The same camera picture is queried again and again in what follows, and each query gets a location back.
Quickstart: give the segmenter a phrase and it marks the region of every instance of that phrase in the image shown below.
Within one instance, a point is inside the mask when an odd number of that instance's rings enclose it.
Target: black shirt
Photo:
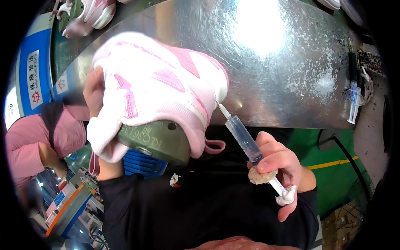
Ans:
[[[298,194],[295,211],[279,222],[275,190],[250,183],[246,170],[189,170],[177,172],[176,183],[172,174],[99,182],[110,248],[183,250],[232,236],[301,249],[313,245],[316,189]]]

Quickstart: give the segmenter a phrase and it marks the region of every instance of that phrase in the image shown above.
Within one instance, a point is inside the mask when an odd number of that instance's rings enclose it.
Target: white cloth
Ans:
[[[294,194],[296,193],[296,188],[296,185],[288,186],[287,188],[285,188],[286,192],[283,194],[283,196],[275,197],[276,203],[279,206],[285,206],[294,202]]]

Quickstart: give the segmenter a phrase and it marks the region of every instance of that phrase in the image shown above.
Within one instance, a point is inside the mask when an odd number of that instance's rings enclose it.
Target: syringe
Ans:
[[[247,129],[244,127],[243,123],[239,120],[237,116],[231,116],[230,113],[226,110],[226,108],[218,103],[218,107],[224,114],[227,119],[225,125],[232,133],[233,137],[239,143],[240,147],[243,149],[244,153],[249,158],[250,162],[253,164],[255,168],[257,168],[257,164],[264,159],[262,152],[258,148],[256,142],[253,140]],[[269,181],[269,184],[276,190],[276,192],[283,196],[286,190],[279,182],[279,180],[274,177]]]

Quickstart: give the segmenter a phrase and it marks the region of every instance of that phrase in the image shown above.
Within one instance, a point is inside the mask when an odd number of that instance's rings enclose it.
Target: hand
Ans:
[[[64,166],[57,166],[54,167],[54,172],[56,172],[56,175],[60,178],[65,178],[67,177],[67,169]]]
[[[104,89],[103,68],[99,66],[92,70],[83,90],[86,105],[90,110],[90,117],[97,117],[103,107]]]
[[[284,188],[296,185],[299,187],[302,179],[302,166],[297,156],[285,147],[282,143],[277,142],[267,132],[261,131],[256,138],[256,144],[260,147],[264,159],[257,165],[257,172],[265,174],[278,169],[276,177]],[[247,167],[251,168],[251,162],[247,163]],[[278,212],[278,220],[283,222],[291,214],[297,206],[297,192],[294,194],[294,202],[283,206]]]

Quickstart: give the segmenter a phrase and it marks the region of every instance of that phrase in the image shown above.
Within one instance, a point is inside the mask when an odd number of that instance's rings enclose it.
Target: orange stripe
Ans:
[[[61,216],[64,214],[64,212],[67,210],[68,206],[71,204],[71,202],[75,199],[75,197],[79,194],[79,192],[83,189],[85,185],[81,184],[77,190],[71,195],[71,197],[67,200],[67,202],[64,204],[64,206],[61,208],[61,210],[58,212],[57,216],[54,218],[53,222],[49,226],[49,229],[46,232],[46,235],[49,236],[51,231],[53,230],[54,226],[57,224],[57,222],[60,220]]]

